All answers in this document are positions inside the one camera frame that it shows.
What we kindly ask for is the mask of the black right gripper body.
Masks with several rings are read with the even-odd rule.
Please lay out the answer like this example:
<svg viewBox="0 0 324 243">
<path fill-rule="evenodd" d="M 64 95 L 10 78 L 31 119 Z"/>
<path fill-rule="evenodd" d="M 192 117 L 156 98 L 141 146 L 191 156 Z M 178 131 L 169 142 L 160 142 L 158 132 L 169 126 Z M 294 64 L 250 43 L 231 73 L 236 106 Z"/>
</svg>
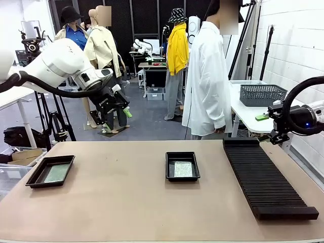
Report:
<svg viewBox="0 0 324 243">
<path fill-rule="evenodd" d="M 281 103 L 268 107 L 268 116 L 273 119 L 273 130 L 268 134 L 269 139 L 289 139 L 289 132 L 303 136 L 317 133 L 317 118 L 310 106 L 292 106 L 287 116 L 284 116 L 283 106 Z"/>
</svg>

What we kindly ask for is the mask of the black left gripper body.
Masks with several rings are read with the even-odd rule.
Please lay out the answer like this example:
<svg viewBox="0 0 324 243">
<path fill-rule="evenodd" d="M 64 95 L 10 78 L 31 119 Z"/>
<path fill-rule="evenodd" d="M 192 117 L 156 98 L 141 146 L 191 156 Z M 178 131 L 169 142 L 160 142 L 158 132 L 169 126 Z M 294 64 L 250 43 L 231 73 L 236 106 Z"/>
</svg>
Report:
<svg viewBox="0 0 324 243">
<path fill-rule="evenodd" d="M 129 100 L 119 87 L 104 87 L 97 94 L 89 97 L 101 116 L 108 115 L 119 108 L 120 105 L 129 105 Z"/>
</svg>

